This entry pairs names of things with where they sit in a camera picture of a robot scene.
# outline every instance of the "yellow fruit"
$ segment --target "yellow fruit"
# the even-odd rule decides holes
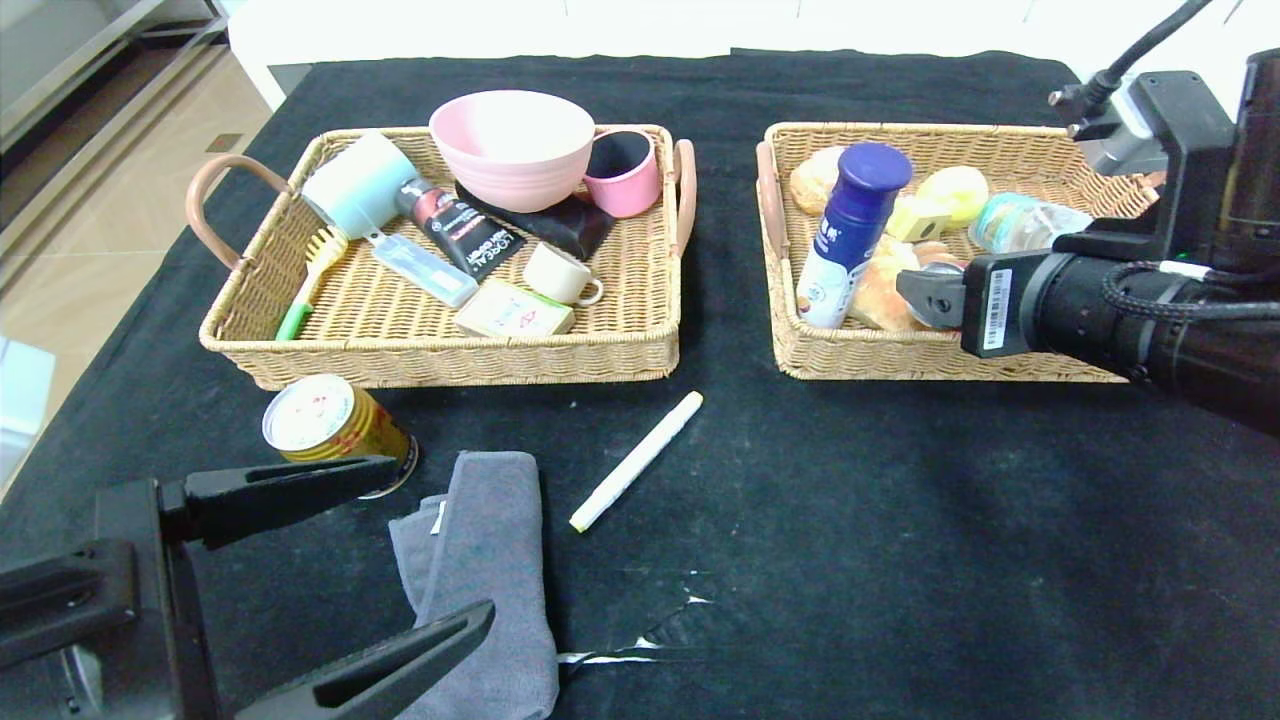
[[[947,229],[969,227],[978,219],[989,195],[982,170],[969,165],[943,168],[924,178],[915,191],[916,197],[932,200],[951,211]]]

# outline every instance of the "can lid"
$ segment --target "can lid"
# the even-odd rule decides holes
[[[280,391],[262,414],[262,438],[283,452],[312,448],[338,434],[356,391],[338,375],[308,375]]]

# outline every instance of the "green brush handle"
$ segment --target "green brush handle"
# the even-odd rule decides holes
[[[280,329],[275,331],[275,340],[293,340],[298,337],[298,331],[302,329],[302,323],[307,320],[307,315],[310,314],[311,305],[308,302],[289,305],[289,311],[280,320]]]

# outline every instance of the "yellow sponge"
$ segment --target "yellow sponge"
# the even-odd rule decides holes
[[[899,197],[893,204],[893,214],[884,224],[884,232],[901,242],[922,242],[938,240],[943,228],[951,222],[947,206],[919,196]]]

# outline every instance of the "white wall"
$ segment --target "white wall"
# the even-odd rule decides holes
[[[379,58],[1007,50],[1088,76],[1181,0],[465,0],[481,36],[434,32],[457,19],[458,0],[358,0],[347,14],[314,12],[317,0],[224,3],[236,5],[232,49],[274,108],[284,96],[270,65]],[[1224,24],[1234,4],[1210,4],[1135,70],[1197,70],[1234,114],[1244,59],[1280,44],[1280,0],[1244,0]]]

